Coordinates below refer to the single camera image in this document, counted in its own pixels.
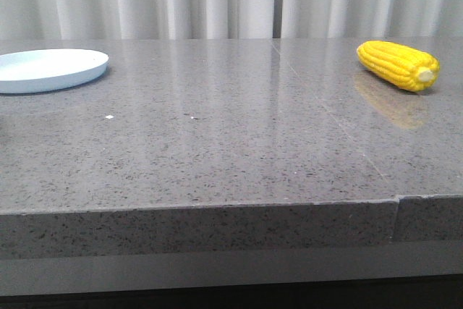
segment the plate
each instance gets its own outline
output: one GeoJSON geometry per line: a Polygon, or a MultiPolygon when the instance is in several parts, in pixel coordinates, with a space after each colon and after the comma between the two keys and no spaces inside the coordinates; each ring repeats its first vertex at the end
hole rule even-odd
{"type": "Polygon", "coordinates": [[[101,76],[108,55],[58,48],[0,56],[0,93],[37,93],[74,87],[101,76]]]}

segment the table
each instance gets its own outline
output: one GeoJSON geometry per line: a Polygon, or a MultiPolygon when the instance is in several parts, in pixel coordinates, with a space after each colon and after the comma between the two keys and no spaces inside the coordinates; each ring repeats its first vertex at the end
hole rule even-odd
{"type": "Polygon", "coordinates": [[[421,93],[364,40],[2,41],[109,68],[0,96],[0,295],[461,273],[463,38],[389,39],[421,93]]]}

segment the countertop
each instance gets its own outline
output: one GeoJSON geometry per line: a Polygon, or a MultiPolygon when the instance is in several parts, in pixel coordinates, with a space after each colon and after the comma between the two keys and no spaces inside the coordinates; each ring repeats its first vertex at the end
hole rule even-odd
{"type": "Polygon", "coordinates": [[[0,95],[0,258],[463,240],[463,38],[388,39],[440,59],[420,93],[365,40],[2,41],[109,68],[0,95]]]}

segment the corn cob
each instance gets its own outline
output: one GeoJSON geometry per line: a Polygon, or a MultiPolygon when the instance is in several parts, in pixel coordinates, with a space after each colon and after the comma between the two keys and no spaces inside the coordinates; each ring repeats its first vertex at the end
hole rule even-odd
{"type": "Polygon", "coordinates": [[[358,47],[357,55],[377,76],[412,92],[430,87],[439,73],[435,57],[398,43],[366,41],[358,47]]]}

